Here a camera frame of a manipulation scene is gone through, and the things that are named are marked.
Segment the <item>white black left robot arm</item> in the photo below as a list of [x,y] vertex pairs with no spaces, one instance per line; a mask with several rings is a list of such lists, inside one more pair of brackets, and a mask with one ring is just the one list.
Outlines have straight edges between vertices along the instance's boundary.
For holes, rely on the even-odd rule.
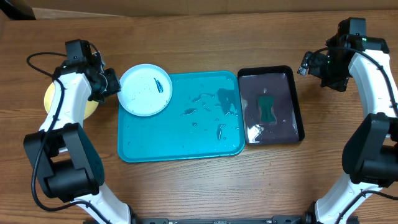
[[62,65],[52,79],[50,111],[23,142],[33,168],[34,202],[47,212],[78,206],[98,223],[133,223],[130,206],[106,185],[101,158],[83,130],[87,101],[120,89],[114,71]]

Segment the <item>yellow plate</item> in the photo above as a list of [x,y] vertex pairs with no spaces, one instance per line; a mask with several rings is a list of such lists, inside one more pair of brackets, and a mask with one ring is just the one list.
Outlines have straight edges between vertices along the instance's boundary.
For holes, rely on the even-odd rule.
[[[44,108],[47,113],[50,111],[54,91],[55,91],[55,85],[52,83],[49,85],[49,87],[47,88],[45,95],[44,95]],[[90,117],[95,112],[98,105],[99,105],[99,103],[96,101],[87,101],[83,119]]]

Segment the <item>green sponge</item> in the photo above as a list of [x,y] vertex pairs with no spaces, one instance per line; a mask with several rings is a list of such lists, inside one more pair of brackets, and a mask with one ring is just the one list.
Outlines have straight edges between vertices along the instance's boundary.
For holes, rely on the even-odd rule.
[[261,95],[257,99],[259,107],[260,121],[263,123],[276,122],[276,117],[273,111],[274,98],[272,96]]

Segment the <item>light blue plate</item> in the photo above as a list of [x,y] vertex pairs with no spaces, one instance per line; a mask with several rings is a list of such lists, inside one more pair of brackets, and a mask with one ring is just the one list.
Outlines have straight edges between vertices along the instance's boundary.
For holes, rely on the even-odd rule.
[[136,116],[160,113],[172,98],[173,87],[169,74],[153,64],[131,67],[122,75],[120,84],[119,103],[127,112]]

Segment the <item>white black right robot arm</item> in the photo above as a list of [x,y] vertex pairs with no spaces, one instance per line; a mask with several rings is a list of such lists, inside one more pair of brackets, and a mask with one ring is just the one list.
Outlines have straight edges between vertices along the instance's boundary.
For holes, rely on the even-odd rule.
[[313,202],[302,223],[358,223],[353,212],[370,196],[397,182],[397,87],[384,39],[349,35],[331,38],[326,47],[303,56],[298,74],[321,79],[321,86],[341,91],[353,78],[364,119],[343,149],[343,173],[325,196]]

